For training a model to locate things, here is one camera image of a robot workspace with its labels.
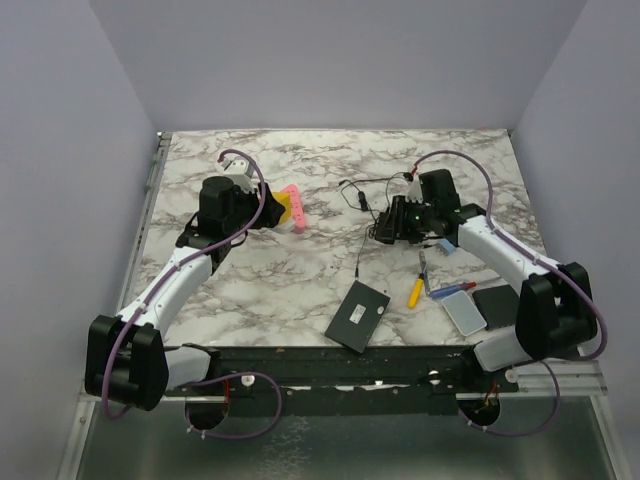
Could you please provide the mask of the light blue cylinder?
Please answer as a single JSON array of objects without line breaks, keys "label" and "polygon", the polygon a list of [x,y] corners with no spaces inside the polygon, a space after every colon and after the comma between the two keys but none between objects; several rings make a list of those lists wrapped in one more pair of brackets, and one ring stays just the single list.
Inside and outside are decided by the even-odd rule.
[{"label": "light blue cylinder", "polygon": [[449,256],[456,251],[456,246],[447,239],[440,239],[435,244],[436,249],[443,255]]}]

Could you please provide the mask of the yellow plug adapter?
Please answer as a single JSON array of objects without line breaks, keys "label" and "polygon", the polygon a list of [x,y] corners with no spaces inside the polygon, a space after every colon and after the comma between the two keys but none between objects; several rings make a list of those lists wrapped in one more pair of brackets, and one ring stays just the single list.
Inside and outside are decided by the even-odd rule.
[{"label": "yellow plug adapter", "polygon": [[281,213],[278,220],[278,224],[283,224],[291,217],[290,194],[288,192],[280,191],[280,192],[273,192],[272,196],[274,200],[284,209],[284,211]]}]

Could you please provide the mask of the white adapter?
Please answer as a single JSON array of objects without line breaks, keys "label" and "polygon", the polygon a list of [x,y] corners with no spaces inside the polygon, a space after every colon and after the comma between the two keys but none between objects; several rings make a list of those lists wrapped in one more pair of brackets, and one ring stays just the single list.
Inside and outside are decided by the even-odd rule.
[{"label": "white adapter", "polygon": [[285,222],[277,225],[274,228],[274,231],[278,234],[287,234],[287,233],[291,233],[295,228],[295,222],[289,218],[287,219]]}]

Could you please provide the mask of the pink power strip socket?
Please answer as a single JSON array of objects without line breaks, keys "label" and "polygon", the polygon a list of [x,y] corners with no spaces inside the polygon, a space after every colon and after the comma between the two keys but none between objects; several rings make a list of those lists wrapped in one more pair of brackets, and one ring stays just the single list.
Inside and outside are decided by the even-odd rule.
[{"label": "pink power strip socket", "polygon": [[295,234],[302,234],[306,229],[306,218],[298,187],[290,184],[282,191],[288,192],[291,197],[291,219],[295,222],[295,228],[292,231]]}]

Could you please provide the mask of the black adapter with cord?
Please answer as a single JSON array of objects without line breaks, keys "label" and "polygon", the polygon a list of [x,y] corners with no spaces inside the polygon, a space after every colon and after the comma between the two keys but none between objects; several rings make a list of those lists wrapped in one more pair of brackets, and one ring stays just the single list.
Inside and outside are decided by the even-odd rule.
[{"label": "black adapter with cord", "polygon": [[[360,187],[362,183],[367,183],[367,180],[340,180],[338,183],[339,193],[350,209],[368,213],[371,218],[375,220],[376,211],[371,207],[366,193]],[[353,199],[350,199],[345,193],[349,188],[355,191],[355,197]]]}]

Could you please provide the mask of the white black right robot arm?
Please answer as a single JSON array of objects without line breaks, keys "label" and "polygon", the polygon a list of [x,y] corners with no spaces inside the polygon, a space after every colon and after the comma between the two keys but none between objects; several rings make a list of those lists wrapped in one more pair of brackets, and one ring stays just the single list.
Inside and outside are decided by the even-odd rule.
[{"label": "white black right robot arm", "polygon": [[446,169],[414,177],[408,193],[392,198],[374,229],[375,240],[383,244],[417,244],[429,234],[482,260],[519,299],[514,325],[476,344],[472,359],[460,365],[467,389],[481,391],[497,370],[556,357],[596,336],[586,270],[539,255],[499,229],[487,208],[462,204]]}]

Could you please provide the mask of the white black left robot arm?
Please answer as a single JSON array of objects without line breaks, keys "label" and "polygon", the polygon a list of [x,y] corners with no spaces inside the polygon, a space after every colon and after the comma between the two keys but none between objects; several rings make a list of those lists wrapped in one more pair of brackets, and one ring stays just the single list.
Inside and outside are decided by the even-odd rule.
[{"label": "white black left robot arm", "polygon": [[250,229],[274,228],[285,207],[265,182],[251,188],[228,176],[204,180],[199,208],[178,236],[160,274],[115,316],[91,323],[84,374],[87,393],[126,408],[154,409],[166,391],[189,384],[206,395],[220,385],[211,347],[166,347],[164,338],[196,290],[242,244]]}]

